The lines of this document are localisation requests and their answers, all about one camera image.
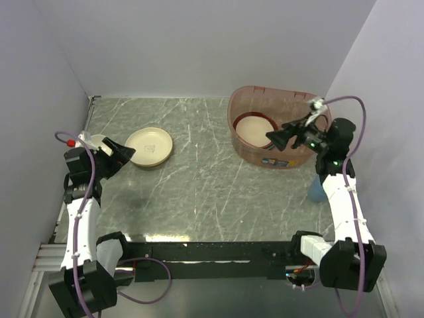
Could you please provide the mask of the red rimmed cream plate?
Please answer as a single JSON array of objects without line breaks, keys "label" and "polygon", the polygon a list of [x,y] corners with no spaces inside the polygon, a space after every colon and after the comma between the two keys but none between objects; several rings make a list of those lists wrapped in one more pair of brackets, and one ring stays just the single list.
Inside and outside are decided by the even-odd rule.
[{"label": "red rimmed cream plate", "polygon": [[233,122],[236,134],[252,146],[262,148],[271,141],[266,133],[278,130],[276,122],[261,112],[246,112],[239,115]]}]

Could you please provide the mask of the white watermelon pattern plate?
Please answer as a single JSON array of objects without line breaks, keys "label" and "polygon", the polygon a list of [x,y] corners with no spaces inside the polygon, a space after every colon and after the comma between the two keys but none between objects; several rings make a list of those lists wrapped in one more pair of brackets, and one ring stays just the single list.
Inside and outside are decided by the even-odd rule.
[{"label": "white watermelon pattern plate", "polygon": [[262,149],[264,149],[264,150],[271,150],[274,147],[275,147],[275,145],[272,142],[270,142],[269,144],[263,146]]}]

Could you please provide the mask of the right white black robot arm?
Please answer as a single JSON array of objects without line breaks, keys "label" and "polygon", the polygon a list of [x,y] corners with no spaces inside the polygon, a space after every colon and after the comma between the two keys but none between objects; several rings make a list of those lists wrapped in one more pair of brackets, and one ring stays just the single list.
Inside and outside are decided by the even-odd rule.
[{"label": "right white black robot arm", "polygon": [[333,120],[320,131],[305,119],[285,123],[266,133],[278,150],[294,138],[294,148],[304,145],[317,155],[315,170],[331,208],[335,241],[320,234],[297,231],[290,257],[297,264],[309,259],[319,267],[321,283],[328,288],[371,292],[387,259],[384,246],[376,244],[368,230],[356,192],[356,174],[348,158],[356,126],[348,119]]}]

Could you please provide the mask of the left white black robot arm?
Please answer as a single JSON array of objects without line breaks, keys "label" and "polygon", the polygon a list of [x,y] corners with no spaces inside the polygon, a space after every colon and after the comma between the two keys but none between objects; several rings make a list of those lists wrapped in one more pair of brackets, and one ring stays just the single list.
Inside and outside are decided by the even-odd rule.
[{"label": "left white black robot arm", "polygon": [[101,208],[101,180],[113,177],[135,154],[105,137],[102,148],[91,135],[70,135],[64,154],[68,173],[64,203],[68,212],[68,238],[58,272],[49,277],[49,288],[65,317],[92,317],[117,304],[117,288],[131,279],[116,276],[117,266],[129,263],[131,249],[120,231],[97,236]]}]

